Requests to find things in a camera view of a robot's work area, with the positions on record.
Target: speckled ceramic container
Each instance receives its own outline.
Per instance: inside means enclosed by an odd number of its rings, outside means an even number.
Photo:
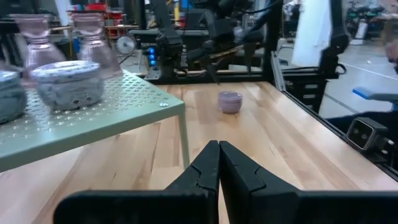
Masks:
[[[97,103],[104,80],[96,62],[69,61],[41,66],[32,71],[37,93],[53,110],[75,110]]]
[[[242,102],[240,93],[224,91],[218,94],[218,109],[224,113],[237,113],[242,107]]]
[[[17,72],[0,71],[0,124],[18,118],[25,110],[27,95]]]

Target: shelf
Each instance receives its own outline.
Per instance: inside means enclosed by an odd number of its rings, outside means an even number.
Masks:
[[[20,119],[0,125],[0,172],[181,114],[184,102],[124,71],[98,104],[51,111],[35,90]]]

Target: gray floor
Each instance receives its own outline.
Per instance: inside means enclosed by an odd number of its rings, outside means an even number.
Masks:
[[[292,51],[284,50],[280,54],[290,60]],[[130,72],[145,72],[144,61],[138,66],[139,52],[126,60],[121,66]],[[374,91],[398,92],[398,75],[393,65],[387,61],[384,49],[377,44],[349,46],[340,56],[340,62],[346,66],[347,73],[338,80],[330,80],[326,87],[320,115],[324,118],[344,116],[364,111],[389,111],[391,103],[362,99],[352,90],[364,86]],[[233,70],[245,70],[242,66],[231,66]]]

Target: pink glass bottle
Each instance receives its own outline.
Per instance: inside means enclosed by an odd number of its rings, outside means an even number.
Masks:
[[[72,20],[83,36],[78,58],[99,63],[103,78],[122,75],[115,53],[102,40],[103,16],[100,13],[74,13]]]
[[[49,42],[48,14],[11,14],[21,34],[27,39],[27,55],[24,60],[24,86],[33,86],[30,73],[35,68],[54,62],[65,61],[65,56]]]

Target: wooden table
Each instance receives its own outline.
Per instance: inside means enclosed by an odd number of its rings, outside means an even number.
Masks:
[[[396,190],[388,177],[268,83],[160,86],[187,107],[191,161],[209,140],[234,144],[300,189]],[[239,114],[217,110],[217,94],[244,97]],[[176,118],[0,174],[0,223],[51,223],[57,203],[84,189],[163,189],[181,172]],[[227,223],[220,197],[220,222]]]

